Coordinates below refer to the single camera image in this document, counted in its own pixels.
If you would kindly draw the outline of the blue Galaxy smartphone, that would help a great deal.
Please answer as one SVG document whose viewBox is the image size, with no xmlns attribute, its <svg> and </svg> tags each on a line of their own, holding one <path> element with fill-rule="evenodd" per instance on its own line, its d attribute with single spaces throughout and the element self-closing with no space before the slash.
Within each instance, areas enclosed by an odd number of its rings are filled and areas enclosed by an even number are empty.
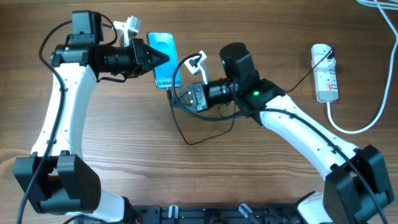
<svg viewBox="0 0 398 224">
<path fill-rule="evenodd" d="M 169 57 L 169 61 L 155 67 L 154 77 L 158 89 L 172 87 L 172 75 L 178 65 L 174 36 L 170 32 L 148 32 L 147 40 L 150 47 Z"/>
</svg>

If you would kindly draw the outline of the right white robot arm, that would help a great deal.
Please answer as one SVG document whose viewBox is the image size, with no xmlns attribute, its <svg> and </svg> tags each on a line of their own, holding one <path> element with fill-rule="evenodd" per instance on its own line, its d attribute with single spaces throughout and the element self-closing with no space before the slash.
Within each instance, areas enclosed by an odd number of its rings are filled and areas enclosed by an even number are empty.
<svg viewBox="0 0 398 224">
<path fill-rule="evenodd" d="M 382 154 L 374 146 L 358 148 L 304 113 L 286 92 L 263 79 L 241 42 L 223 47 L 226 76 L 193 83 L 181 92 L 170 87 L 167 96 L 196 118 L 214 105 L 235 103 L 234 118 L 252 118 L 289 142 L 316 168 L 324 180 L 322 192 L 305 196 L 296 206 L 305 223 L 366 223 L 384 217 L 394 193 Z"/>
</svg>

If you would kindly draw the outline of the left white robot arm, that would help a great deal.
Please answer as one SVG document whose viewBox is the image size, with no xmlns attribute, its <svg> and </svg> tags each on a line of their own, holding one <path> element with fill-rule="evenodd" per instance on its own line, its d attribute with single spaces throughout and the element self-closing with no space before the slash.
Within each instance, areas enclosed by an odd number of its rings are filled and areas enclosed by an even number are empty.
<svg viewBox="0 0 398 224">
<path fill-rule="evenodd" d="M 137 37 L 140 20 L 111 21 L 95 11 L 74 11 L 72 33 L 56 46 L 45 65 L 53 75 L 52 94 L 40 135 L 27 157 L 14 163 L 25 206 L 37 213 L 68 215 L 77 223 L 142 223 L 126 197 L 101 188 L 83 160 L 82 135 L 90 96 L 102 80 L 123 83 L 169 60 Z"/>
</svg>

